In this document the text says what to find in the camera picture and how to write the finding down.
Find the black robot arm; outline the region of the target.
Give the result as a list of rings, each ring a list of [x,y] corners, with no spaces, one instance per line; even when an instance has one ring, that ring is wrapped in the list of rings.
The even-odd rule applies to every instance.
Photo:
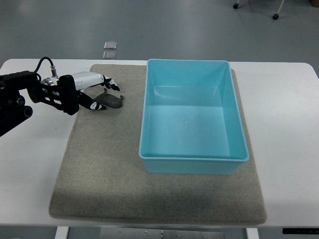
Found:
[[[44,92],[36,72],[22,71],[0,77],[0,134],[3,136],[33,114],[20,90],[26,89],[34,103],[42,102]]]

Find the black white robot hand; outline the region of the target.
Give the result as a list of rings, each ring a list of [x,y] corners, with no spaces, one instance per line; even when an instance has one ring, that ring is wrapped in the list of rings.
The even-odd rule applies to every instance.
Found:
[[[117,83],[110,77],[94,72],[80,72],[64,75],[53,80],[49,77],[40,80],[44,92],[43,103],[69,115],[74,115],[82,106],[91,111],[103,111],[107,106],[97,103],[83,92],[84,89],[101,85],[104,88],[119,91]]]

